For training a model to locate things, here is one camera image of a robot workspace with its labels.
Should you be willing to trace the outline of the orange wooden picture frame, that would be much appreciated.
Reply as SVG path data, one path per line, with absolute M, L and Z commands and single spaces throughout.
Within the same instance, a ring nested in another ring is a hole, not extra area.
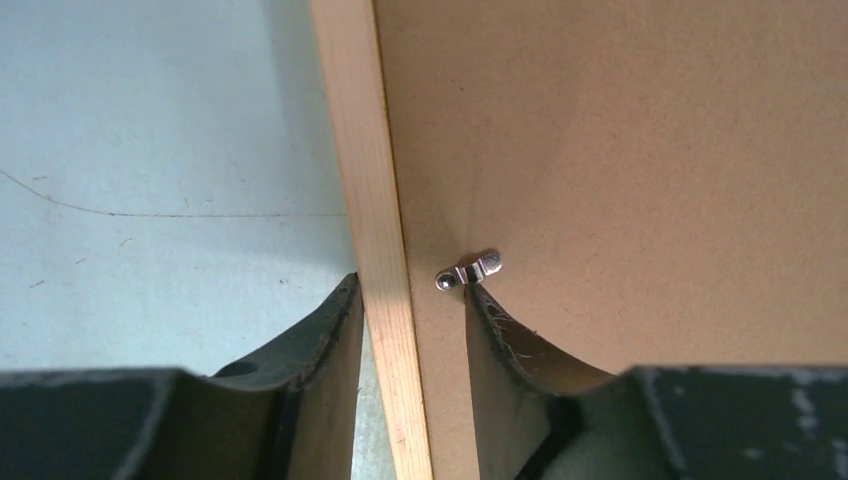
M 310 7 L 395 473 L 431 479 L 374 5 L 313 1 Z

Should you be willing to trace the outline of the small metal turn clip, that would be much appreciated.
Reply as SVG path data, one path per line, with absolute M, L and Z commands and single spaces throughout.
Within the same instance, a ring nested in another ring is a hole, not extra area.
M 435 286 L 440 291 L 447 291 L 458 286 L 478 284 L 499 272 L 502 267 L 502 256 L 497 250 L 482 251 L 465 256 L 455 265 L 438 272 Z

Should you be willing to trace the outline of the brown cardboard backing board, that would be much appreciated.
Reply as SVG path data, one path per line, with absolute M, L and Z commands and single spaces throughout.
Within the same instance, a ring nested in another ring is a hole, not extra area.
M 460 290 L 608 372 L 847 360 L 843 1 L 375 5 L 433 472 L 479 475 Z

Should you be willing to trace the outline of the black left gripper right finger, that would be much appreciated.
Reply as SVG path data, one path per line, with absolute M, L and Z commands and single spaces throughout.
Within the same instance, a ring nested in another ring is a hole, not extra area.
M 843 366 L 595 368 L 465 293 L 484 479 L 843 479 Z

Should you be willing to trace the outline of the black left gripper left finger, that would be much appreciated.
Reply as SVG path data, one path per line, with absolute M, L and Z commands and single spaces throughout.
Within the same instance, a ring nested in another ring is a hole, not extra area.
M 211 376 L 5 372 L 5 479 L 347 479 L 364 307 L 349 274 L 309 315 Z

